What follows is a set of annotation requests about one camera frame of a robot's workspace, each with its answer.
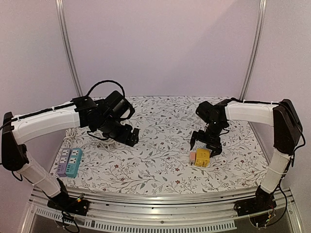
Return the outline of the yellow cube socket adapter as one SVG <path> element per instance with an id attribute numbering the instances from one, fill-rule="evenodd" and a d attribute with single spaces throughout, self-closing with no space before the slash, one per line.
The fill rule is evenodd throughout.
<path id="1" fill-rule="evenodd" d="M 195 154 L 195 166 L 207 167 L 210 162 L 210 150 L 199 148 L 196 150 Z"/>

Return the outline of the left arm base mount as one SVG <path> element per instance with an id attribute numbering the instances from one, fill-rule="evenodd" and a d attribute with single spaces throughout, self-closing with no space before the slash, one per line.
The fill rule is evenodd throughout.
<path id="1" fill-rule="evenodd" d="M 74 198 L 64 193 L 49 198 L 48 201 L 48 207 L 50 208 L 81 216 L 87 215 L 89 205 L 90 202 L 84 198 Z"/>

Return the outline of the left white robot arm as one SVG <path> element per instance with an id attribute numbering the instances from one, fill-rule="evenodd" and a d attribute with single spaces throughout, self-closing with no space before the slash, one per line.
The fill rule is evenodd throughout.
<path id="1" fill-rule="evenodd" d="M 122 124 L 134 114 L 125 91 L 113 91 L 104 99 L 93 100 L 89 93 L 69 102 L 25 115 L 7 112 L 1 126 L 1 164 L 17 172 L 39 187 L 62 211 L 72 207 L 63 183 L 51 176 L 32 156 L 27 154 L 26 142 L 69 128 L 89 128 L 101 131 L 104 138 L 127 146 L 138 143 L 137 128 Z"/>

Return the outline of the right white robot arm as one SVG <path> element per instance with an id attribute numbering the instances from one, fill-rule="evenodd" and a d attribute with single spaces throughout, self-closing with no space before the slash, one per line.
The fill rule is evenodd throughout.
<path id="1" fill-rule="evenodd" d="M 256 212 L 272 206 L 273 194 L 294 165 L 298 142 L 304 139 L 303 127 L 293 103 L 289 99 L 280 102 L 262 102 L 225 99 L 215 105 L 204 101 L 199 104 L 196 114 L 206 123 L 205 130 L 192 133 L 190 147 L 196 141 L 205 143 L 211 156 L 222 152 L 220 135 L 229 126 L 229 121 L 248 121 L 270 125 L 274 128 L 274 153 L 265 177 L 258 186 L 255 197 L 244 204 Z"/>

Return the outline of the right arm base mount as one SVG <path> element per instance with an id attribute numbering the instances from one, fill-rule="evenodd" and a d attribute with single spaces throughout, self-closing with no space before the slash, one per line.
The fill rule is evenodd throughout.
<path id="1" fill-rule="evenodd" d="M 276 208 L 274 196 L 256 195 L 253 198 L 243 199 L 234 203 L 234 210 L 238 216 L 251 215 Z"/>

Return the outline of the teal power strip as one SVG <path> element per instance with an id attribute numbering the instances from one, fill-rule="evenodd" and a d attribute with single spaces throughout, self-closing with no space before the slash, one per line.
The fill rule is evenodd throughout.
<path id="1" fill-rule="evenodd" d="M 83 152 L 80 148 L 73 148 L 69 156 L 65 174 L 69 178 L 75 178 L 78 173 Z"/>

